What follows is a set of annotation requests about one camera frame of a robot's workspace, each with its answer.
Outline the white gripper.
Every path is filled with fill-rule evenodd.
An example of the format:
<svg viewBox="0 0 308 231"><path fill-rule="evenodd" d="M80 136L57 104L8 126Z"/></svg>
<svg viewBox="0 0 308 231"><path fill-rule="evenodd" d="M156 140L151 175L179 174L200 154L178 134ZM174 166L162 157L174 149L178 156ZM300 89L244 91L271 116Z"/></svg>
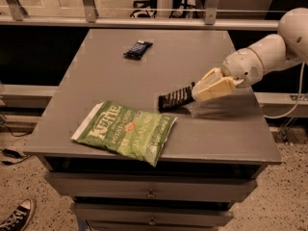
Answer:
<svg viewBox="0 0 308 231"><path fill-rule="evenodd" d="M248 48L229 55L222 66L212 68L192 88L195 101L216 99L231 94L235 88L251 87L261 81L264 74L260 59Z"/></svg>

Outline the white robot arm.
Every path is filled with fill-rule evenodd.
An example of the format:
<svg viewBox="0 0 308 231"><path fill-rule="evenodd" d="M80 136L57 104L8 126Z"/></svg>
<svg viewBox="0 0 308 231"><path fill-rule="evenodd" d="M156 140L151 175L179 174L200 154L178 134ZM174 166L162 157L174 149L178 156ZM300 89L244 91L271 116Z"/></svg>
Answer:
<svg viewBox="0 0 308 231"><path fill-rule="evenodd" d="M260 82L273 71L308 62L308 9L296 8L278 22L270 34L225 58L192 88L195 101L216 99Z"/></svg>

